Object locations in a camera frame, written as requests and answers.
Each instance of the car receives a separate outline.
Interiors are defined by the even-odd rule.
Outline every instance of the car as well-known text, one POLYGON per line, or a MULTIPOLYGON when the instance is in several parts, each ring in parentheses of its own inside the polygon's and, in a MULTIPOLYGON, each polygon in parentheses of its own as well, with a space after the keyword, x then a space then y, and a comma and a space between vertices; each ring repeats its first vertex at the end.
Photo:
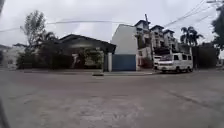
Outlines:
POLYGON ((158 62, 158 70, 163 73, 167 71, 175 71, 180 73, 182 71, 193 71, 193 58, 190 54, 173 53, 164 55, 158 62))

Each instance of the roof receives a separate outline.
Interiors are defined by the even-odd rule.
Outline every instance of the roof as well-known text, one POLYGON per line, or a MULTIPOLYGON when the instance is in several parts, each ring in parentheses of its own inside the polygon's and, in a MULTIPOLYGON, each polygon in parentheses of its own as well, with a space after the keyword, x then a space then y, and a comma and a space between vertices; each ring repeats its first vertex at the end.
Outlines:
POLYGON ((163 32, 164 34, 166 34, 166 33, 174 33, 174 31, 171 31, 171 30, 169 30, 169 29, 167 29, 167 30, 165 30, 164 32, 163 32))
POLYGON ((102 40, 98 40, 98 39, 94 39, 94 38, 91 38, 91 37, 87 37, 87 36, 82 36, 82 35, 75 35, 75 34, 70 34, 70 35, 67 35, 65 37, 62 37, 60 39, 60 41, 65 42, 65 41, 69 41, 70 39, 80 39, 80 38, 84 38, 84 39, 87 39, 87 40, 92 40, 92 41, 99 41, 99 42, 103 42, 103 43, 108 43, 106 41, 102 41, 102 40))
POLYGON ((141 23, 146 24, 146 25, 150 24, 150 22, 148 22, 148 24, 147 24, 147 21, 145 21, 145 20, 139 20, 138 23, 135 24, 135 26, 138 26, 141 23))
POLYGON ((98 40, 98 39, 94 39, 91 37, 86 37, 86 36, 82 36, 82 35, 75 35, 75 34, 70 34, 67 35, 63 38, 60 39, 61 43, 65 43, 65 44, 90 44, 93 47, 100 47, 104 52, 115 52, 116 49, 116 45, 114 44, 110 44, 106 41, 102 41, 102 40, 98 40))
POLYGON ((160 26, 160 25, 155 25, 153 26, 150 30, 155 30, 155 29, 164 29, 164 27, 160 26))
POLYGON ((9 46, 5 46, 5 45, 0 44, 0 48, 1 48, 1 49, 9 49, 10 47, 9 47, 9 46))
POLYGON ((20 43, 14 44, 13 46, 17 46, 17 47, 27 47, 27 45, 25 45, 25 44, 20 44, 20 43))

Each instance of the power line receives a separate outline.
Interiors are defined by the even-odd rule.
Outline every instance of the power line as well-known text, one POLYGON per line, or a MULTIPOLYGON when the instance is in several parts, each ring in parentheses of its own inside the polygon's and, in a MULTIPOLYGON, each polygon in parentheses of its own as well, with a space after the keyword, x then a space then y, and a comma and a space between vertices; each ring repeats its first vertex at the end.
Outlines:
MULTIPOLYGON (((207 19, 209 16, 211 16, 211 15, 213 14, 213 11, 214 11, 214 10, 211 10, 211 12, 208 13, 208 15, 206 15, 206 16, 200 18, 200 19, 196 19, 196 20, 195 20, 193 23, 191 23, 191 25, 189 25, 189 26, 195 26, 195 24, 197 24, 197 23, 199 23, 199 22, 201 22, 201 21, 207 19)), ((177 26, 177 27, 174 27, 174 28, 171 28, 171 29, 176 30, 176 29, 180 29, 181 27, 183 27, 183 26, 177 26)))
MULTIPOLYGON (((72 21, 58 21, 58 22, 51 22, 51 23, 46 23, 46 25, 54 25, 54 24, 72 24, 72 23, 113 23, 113 24, 130 24, 126 22, 118 22, 118 21, 77 21, 77 20, 72 20, 72 21)), ((5 30, 0 30, 0 33, 2 32, 8 32, 8 31, 15 31, 15 30, 20 30, 20 27, 18 28, 10 28, 10 29, 5 29, 5 30)))
POLYGON ((126 22, 117 22, 117 21, 84 21, 84 20, 80 20, 80 21, 76 21, 76 20, 72 20, 72 21, 58 21, 58 22, 52 22, 52 23, 46 23, 47 25, 52 25, 52 24, 70 24, 70 23, 114 23, 114 24, 130 24, 130 23, 126 23, 126 22))
POLYGON ((177 23, 177 22, 179 22, 179 21, 182 21, 182 20, 184 20, 184 19, 186 19, 186 18, 188 18, 188 17, 191 17, 191 16, 193 16, 193 15, 196 15, 196 14, 198 14, 198 13, 201 13, 201 12, 203 12, 203 11, 209 9, 209 8, 211 8, 211 7, 207 7, 207 8, 204 8, 204 9, 202 9, 202 10, 199 10, 199 11, 197 11, 197 12, 195 12, 195 13, 192 13, 192 14, 189 14, 189 15, 186 15, 186 16, 183 16, 183 17, 180 17, 180 18, 178 18, 177 20, 172 21, 172 22, 170 22, 170 23, 164 25, 164 27, 168 27, 168 26, 170 26, 170 25, 173 25, 173 24, 175 24, 175 23, 177 23))
POLYGON ((184 16, 189 15, 195 11, 197 11, 203 4, 205 3, 205 0, 201 0, 194 8, 192 8, 189 12, 187 12, 184 16))
POLYGON ((174 23, 176 23, 179 20, 185 19, 185 17, 189 17, 191 15, 194 15, 194 13, 197 13, 196 11, 200 8, 200 6, 202 6, 205 3, 205 0, 201 0, 194 8, 192 8, 190 11, 188 11, 186 14, 184 14, 182 17, 179 17, 177 20, 172 21, 168 24, 166 24, 164 27, 168 27, 174 23))

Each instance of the shrub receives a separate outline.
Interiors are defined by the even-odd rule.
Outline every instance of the shrub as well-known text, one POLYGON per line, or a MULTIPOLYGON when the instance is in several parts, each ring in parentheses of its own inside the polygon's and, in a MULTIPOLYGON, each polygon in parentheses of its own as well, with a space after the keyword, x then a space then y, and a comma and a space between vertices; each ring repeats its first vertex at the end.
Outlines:
POLYGON ((17 59, 18 69, 30 69, 36 65, 36 56, 31 52, 21 53, 17 59))

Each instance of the utility pole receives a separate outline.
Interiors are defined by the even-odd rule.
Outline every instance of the utility pole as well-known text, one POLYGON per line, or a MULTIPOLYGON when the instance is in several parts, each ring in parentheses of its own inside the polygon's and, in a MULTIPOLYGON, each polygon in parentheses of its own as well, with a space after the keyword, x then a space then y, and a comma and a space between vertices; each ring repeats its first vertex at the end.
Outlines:
MULTIPOLYGON (((150 29, 149 29, 149 21, 148 21, 147 14, 145 14, 145 20, 147 22, 148 35, 149 35, 149 39, 150 39, 151 33, 150 33, 150 29)), ((151 49, 152 67, 154 68, 154 49, 153 49, 153 42, 152 41, 150 41, 150 49, 151 49)))

